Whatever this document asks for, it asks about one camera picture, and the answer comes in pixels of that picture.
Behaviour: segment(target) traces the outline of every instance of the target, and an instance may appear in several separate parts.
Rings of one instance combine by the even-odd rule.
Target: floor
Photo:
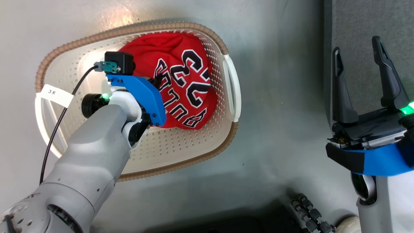
[[[292,192],[305,193],[331,223],[357,214],[349,172],[325,154],[322,0],[13,0],[3,3],[0,20],[7,32],[0,38],[7,80],[0,210],[38,184],[46,146],[34,118],[34,76],[43,57],[115,27],[186,20],[210,27],[229,48],[243,100],[237,136],[211,160],[117,184],[93,231],[148,232],[257,212],[288,205]]]

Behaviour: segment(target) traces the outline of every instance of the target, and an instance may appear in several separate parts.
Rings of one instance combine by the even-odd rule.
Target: beige round object
[[[349,217],[337,227],[337,233],[361,233],[359,217]]]
[[[237,72],[222,39],[211,29],[193,22],[129,25],[89,36],[50,52],[41,62],[35,89],[45,84],[72,92],[79,78],[96,61],[103,61],[106,51],[117,51],[145,34],[159,32],[190,33],[198,37],[213,65],[211,87],[218,104],[212,118],[200,130],[152,127],[141,144],[131,151],[131,158],[119,181],[134,180],[178,170],[208,160],[224,151],[232,142],[241,112],[241,92]],[[111,87],[103,72],[92,72],[70,103],[51,152],[60,157],[66,141],[86,121],[81,102],[88,93],[110,93]],[[35,100],[36,120],[46,143],[63,107],[41,99]]]

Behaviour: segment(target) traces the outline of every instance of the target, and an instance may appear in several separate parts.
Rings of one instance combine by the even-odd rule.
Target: brown woven basket rim
[[[35,82],[35,89],[36,92],[41,92],[42,88],[44,86],[44,80],[45,80],[45,74],[49,67],[49,65],[52,63],[52,61],[57,58],[59,55],[61,55],[64,52],[67,52],[69,50],[73,50],[91,43],[95,43],[98,41],[111,39],[114,37],[119,36],[127,36],[131,34],[136,33],[143,33],[143,32],[154,32],[154,31],[165,31],[165,30],[192,30],[196,32],[200,32],[208,36],[211,40],[213,40],[217,46],[219,47],[222,54],[228,54],[229,51],[227,49],[227,46],[224,44],[223,40],[211,29],[207,28],[206,26],[203,26],[198,23],[194,22],[165,22],[165,23],[156,23],[156,24],[132,24],[116,29],[112,29],[109,31],[101,32],[92,36],[88,36],[67,44],[64,44],[60,47],[55,48],[53,51],[51,51],[41,62],[37,73],[36,73],[36,82]],[[231,128],[229,131],[229,134],[227,135],[226,139],[223,141],[223,143],[220,144],[217,148],[214,150],[205,153],[203,155],[199,155],[195,158],[191,158],[188,160],[184,160],[175,164],[171,164],[164,167],[159,167],[151,170],[146,171],[140,171],[140,172],[134,172],[129,174],[123,174],[119,177],[118,181],[127,181],[127,180],[135,180],[145,177],[150,177],[154,175],[159,175],[171,171],[175,171],[184,167],[188,167],[197,163],[200,163],[202,161],[206,161],[208,159],[211,159],[221,152],[223,152],[233,141],[233,138],[236,136],[238,128],[238,122],[232,122]]]

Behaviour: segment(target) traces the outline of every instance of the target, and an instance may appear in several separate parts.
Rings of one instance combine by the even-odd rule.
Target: cable
[[[86,76],[94,69],[98,68],[98,66],[92,66],[91,68],[88,69],[88,71],[82,76],[82,78],[79,80],[78,84],[76,85],[75,89],[73,89],[72,95],[75,95],[76,92],[78,91],[80,85],[82,84],[83,80],[85,80]],[[60,117],[58,119],[58,121],[56,122],[55,128],[52,131],[51,134],[51,138],[49,139],[49,144],[46,147],[46,153],[45,153],[45,157],[43,158],[43,164],[42,164],[42,170],[40,172],[40,183],[39,185],[41,185],[43,183],[43,177],[45,175],[45,168],[46,168],[46,162],[48,160],[49,157],[49,152],[51,150],[51,146],[53,143],[53,139],[55,138],[56,132],[58,131],[59,125],[62,122],[62,119],[64,117],[64,115],[66,114],[67,108],[64,108],[62,113],[60,114]]]

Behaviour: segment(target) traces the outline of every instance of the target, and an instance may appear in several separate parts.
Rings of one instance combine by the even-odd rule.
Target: green led indicator
[[[413,102],[411,102],[411,103],[409,103],[408,105],[407,105],[407,107],[405,107],[405,108],[401,108],[400,109],[402,112],[404,112],[404,114],[405,115],[410,115],[410,114],[413,114],[414,113],[414,101]]]
[[[103,93],[102,98],[106,99],[106,100],[109,100],[109,94]]]

